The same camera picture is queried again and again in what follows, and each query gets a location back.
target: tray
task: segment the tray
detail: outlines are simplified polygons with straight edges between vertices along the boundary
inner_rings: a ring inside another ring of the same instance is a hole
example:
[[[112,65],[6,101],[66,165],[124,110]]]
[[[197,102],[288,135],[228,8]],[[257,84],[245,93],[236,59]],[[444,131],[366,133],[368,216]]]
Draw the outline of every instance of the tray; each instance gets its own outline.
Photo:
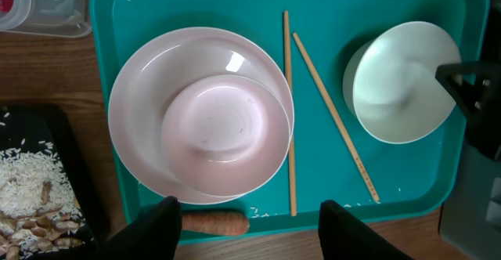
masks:
[[[219,27],[260,45],[283,68],[282,12],[297,31],[364,161],[381,203],[362,181],[304,60],[293,43],[298,216],[290,217],[288,171],[238,200],[185,209],[235,208],[251,217],[249,235],[316,227],[320,202],[333,199],[365,222],[424,215],[447,197],[456,177],[465,119],[455,109],[415,143],[389,145],[350,114],[341,84],[351,55],[399,23],[423,20],[447,30],[464,60],[479,57],[489,0],[91,0],[96,51],[107,105],[125,61],[156,36],[182,27]],[[115,155],[129,222],[162,197],[135,180]],[[182,243],[217,237],[183,233]]]

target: wooden table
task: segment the wooden table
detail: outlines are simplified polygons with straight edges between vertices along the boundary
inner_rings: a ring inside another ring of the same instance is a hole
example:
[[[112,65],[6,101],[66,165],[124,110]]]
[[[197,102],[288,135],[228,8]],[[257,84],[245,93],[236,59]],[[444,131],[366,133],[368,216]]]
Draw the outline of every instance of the wooden table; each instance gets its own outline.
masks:
[[[54,103],[68,115],[110,218],[125,226],[106,124],[94,39],[0,33],[0,103]],[[396,247],[418,259],[466,258],[438,235],[439,210],[421,217],[372,224]],[[322,259],[316,231],[179,247],[176,259]]]

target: plate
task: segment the plate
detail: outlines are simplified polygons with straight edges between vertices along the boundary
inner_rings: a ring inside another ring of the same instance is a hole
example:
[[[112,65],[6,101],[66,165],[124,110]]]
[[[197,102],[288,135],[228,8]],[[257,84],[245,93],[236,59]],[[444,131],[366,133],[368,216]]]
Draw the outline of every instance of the plate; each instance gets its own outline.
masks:
[[[118,157],[142,184],[187,204],[217,204],[237,197],[211,197],[177,182],[164,166],[161,125],[167,108],[188,85],[221,74],[262,83],[283,104],[294,126],[292,95],[280,68],[246,38],[209,27],[163,34],[145,44],[122,67],[110,95],[108,125]]]

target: bowl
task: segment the bowl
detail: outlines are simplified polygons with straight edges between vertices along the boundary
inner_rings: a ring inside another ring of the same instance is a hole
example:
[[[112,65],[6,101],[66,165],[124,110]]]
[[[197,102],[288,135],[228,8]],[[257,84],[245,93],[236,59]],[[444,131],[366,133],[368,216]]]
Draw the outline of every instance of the bowl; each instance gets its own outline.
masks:
[[[162,126],[166,167],[181,183],[216,197],[242,195],[267,183],[282,166],[291,137],[276,96],[236,75],[185,88]]]
[[[165,167],[161,147],[162,121],[172,100],[188,85],[220,74],[245,76],[269,88],[285,107],[292,131],[294,105],[289,85],[259,46],[238,34],[209,27],[162,34],[127,60],[108,103],[110,136],[121,163],[154,193],[197,205],[238,197],[213,197],[181,184]]]
[[[353,55],[344,72],[344,100],[374,138],[411,143],[452,112],[456,103],[434,76],[438,66],[460,62],[456,43],[443,29],[403,23]]]

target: wooden chopstick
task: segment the wooden chopstick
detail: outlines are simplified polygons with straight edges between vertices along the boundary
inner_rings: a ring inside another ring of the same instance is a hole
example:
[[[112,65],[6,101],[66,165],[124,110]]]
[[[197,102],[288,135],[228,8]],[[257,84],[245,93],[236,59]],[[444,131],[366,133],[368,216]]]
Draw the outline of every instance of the wooden chopstick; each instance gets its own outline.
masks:
[[[289,12],[283,13],[283,45],[285,50],[285,76],[289,83],[290,92],[292,92],[292,60],[290,56],[290,28]],[[290,140],[289,147],[289,195],[290,195],[290,215],[297,215],[297,197],[296,197],[296,157],[294,149],[294,134]]]
[[[370,180],[369,174],[367,174],[366,168],[363,166],[362,160],[360,159],[359,153],[357,152],[357,149],[353,145],[350,135],[348,134],[348,131],[344,127],[343,121],[341,120],[341,117],[339,117],[339,113],[337,112],[336,107],[334,106],[334,103],[332,102],[332,99],[330,98],[329,93],[326,90],[326,87],[322,83],[322,79],[319,76],[319,72],[317,72],[317,70],[315,69],[313,62],[310,59],[308,53],[306,52],[305,46],[301,42],[301,39],[299,38],[297,33],[294,33],[293,36],[294,40],[296,41],[297,47],[299,48],[299,51],[301,51],[301,55],[305,59],[306,65],[310,70],[310,74],[312,75],[313,80],[315,80],[316,86],[319,88],[320,94],[322,95],[323,100],[326,102],[326,105],[329,108],[332,118],[336,122],[337,128],[339,129],[339,132],[341,133],[341,136],[344,139],[344,143],[346,143],[346,146],[350,150],[351,156],[353,157],[353,161],[357,165],[357,168],[360,171],[360,175],[362,175],[363,181],[366,183],[367,189],[369,189],[370,195],[373,197],[374,201],[379,202],[379,195],[377,194],[376,188],[374,188],[374,185]]]

